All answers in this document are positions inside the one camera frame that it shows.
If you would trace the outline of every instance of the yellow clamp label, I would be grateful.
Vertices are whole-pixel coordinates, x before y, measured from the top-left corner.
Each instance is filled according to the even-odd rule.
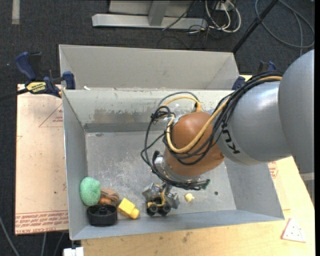
[[[26,88],[32,93],[38,93],[40,91],[44,91],[46,89],[45,82],[31,82],[29,83]]]

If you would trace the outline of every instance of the yellow cable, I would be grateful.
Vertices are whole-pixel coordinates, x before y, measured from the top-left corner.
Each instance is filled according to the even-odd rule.
[[[282,79],[281,76],[268,76],[268,77],[264,77],[264,78],[260,78],[258,81],[263,81],[263,80],[269,80],[269,79],[273,79],[273,80],[278,80],[280,81]],[[201,111],[201,105],[200,102],[198,100],[196,100],[194,97],[191,96],[180,96],[180,97],[176,97],[173,98],[169,101],[167,101],[164,105],[166,106],[167,104],[178,100],[178,99],[191,99],[194,100],[197,103],[197,108],[196,111]],[[170,149],[176,153],[185,153],[188,152],[190,149],[192,149],[192,147],[197,143],[197,141],[200,139],[200,137],[205,133],[206,129],[208,128],[208,126],[211,124],[211,122],[213,121],[213,119],[216,118],[217,114],[219,114],[221,112],[221,110],[225,107],[225,105],[227,104],[228,99],[226,101],[224,101],[220,107],[211,115],[211,117],[209,118],[209,120],[205,123],[205,125],[202,127],[202,129],[199,131],[199,133],[194,137],[194,139],[185,147],[183,148],[176,148],[172,142],[171,142],[171,138],[170,138],[170,126],[173,123],[174,119],[171,119],[166,127],[166,140],[168,142],[168,145],[170,147]]]
[[[166,140],[168,142],[168,145],[170,147],[170,149],[176,153],[185,153],[188,152],[196,143],[197,141],[200,139],[200,137],[205,133],[206,129],[208,128],[208,126],[211,124],[211,122],[213,121],[213,119],[216,118],[217,114],[219,114],[221,112],[221,110],[225,107],[225,105],[227,104],[228,99],[226,101],[224,101],[220,107],[218,107],[218,109],[210,116],[209,120],[205,123],[205,125],[202,127],[202,129],[199,131],[199,133],[194,137],[194,139],[185,147],[183,148],[176,148],[172,142],[171,142],[171,138],[170,138],[170,125],[172,124],[172,122],[174,121],[174,119],[171,119],[169,121],[169,123],[167,124],[166,127]]]
[[[273,79],[273,80],[281,80],[282,79],[282,76],[267,76],[267,77],[263,77],[263,78],[260,78],[258,79],[258,81],[263,81],[263,80],[269,80],[269,79]]]
[[[201,111],[201,103],[195,97],[191,97],[191,96],[179,96],[179,97],[172,98],[172,99],[168,100],[166,103],[164,103],[163,106],[166,106],[169,103],[174,102],[176,100],[180,100],[180,99],[190,99],[190,100],[195,101],[196,102],[196,110],[195,111],[196,112]]]

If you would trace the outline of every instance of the table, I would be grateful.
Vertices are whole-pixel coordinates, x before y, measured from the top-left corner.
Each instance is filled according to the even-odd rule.
[[[24,163],[28,169],[17,165],[16,225],[20,225],[15,230],[17,235],[68,228],[60,108],[60,99],[52,96],[25,94],[18,97],[17,163]],[[34,126],[22,122],[26,113],[32,115],[29,120]],[[26,138],[21,137],[22,131],[27,131],[26,136],[37,134],[33,144],[29,142],[31,150],[21,147]],[[22,156],[27,156],[28,162],[22,161]],[[52,161],[58,166],[55,170],[50,167]],[[269,167],[285,220],[82,240],[85,255],[315,255],[315,209],[292,157],[271,163]],[[48,216],[52,214],[48,213],[50,211],[58,215]],[[306,242],[281,239],[290,218],[299,224]]]

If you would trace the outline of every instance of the cardboard sheet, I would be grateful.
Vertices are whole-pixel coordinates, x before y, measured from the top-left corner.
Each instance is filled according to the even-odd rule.
[[[15,193],[16,235],[68,229],[60,98],[30,93],[17,97]]]

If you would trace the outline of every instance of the blue clamp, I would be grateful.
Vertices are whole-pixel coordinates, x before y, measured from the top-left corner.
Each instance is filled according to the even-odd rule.
[[[70,71],[66,71],[63,73],[62,77],[59,78],[49,78],[48,76],[41,76],[40,68],[39,68],[39,62],[41,59],[42,53],[34,53],[29,55],[27,51],[21,53],[18,55],[14,63],[18,70],[25,74],[28,78],[28,81],[25,83],[25,87],[27,88],[28,85],[32,87],[32,89],[29,89],[29,92],[34,93],[34,94],[49,94],[57,97],[61,97],[61,94],[59,93],[61,90],[56,87],[55,83],[56,82],[61,82],[65,81],[66,82],[66,89],[69,90],[74,90],[76,89],[76,82],[74,75]],[[34,85],[33,82],[45,82],[45,87],[40,87],[38,88],[37,86],[39,85]]]

